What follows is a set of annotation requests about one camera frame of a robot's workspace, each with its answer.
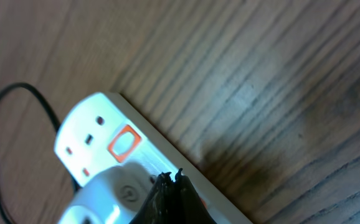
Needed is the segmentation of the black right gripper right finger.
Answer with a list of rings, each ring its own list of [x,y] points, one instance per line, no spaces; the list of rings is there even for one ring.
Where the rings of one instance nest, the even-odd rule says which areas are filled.
[[[175,215],[176,223],[216,224],[207,211],[190,178],[182,174],[180,168],[175,175]]]

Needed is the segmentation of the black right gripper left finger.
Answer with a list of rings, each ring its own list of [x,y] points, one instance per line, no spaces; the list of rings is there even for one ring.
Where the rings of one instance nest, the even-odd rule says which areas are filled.
[[[155,179],[146,200],[130,224],[164,224],[169,223],[173,181],[170,172],[162,172]]]

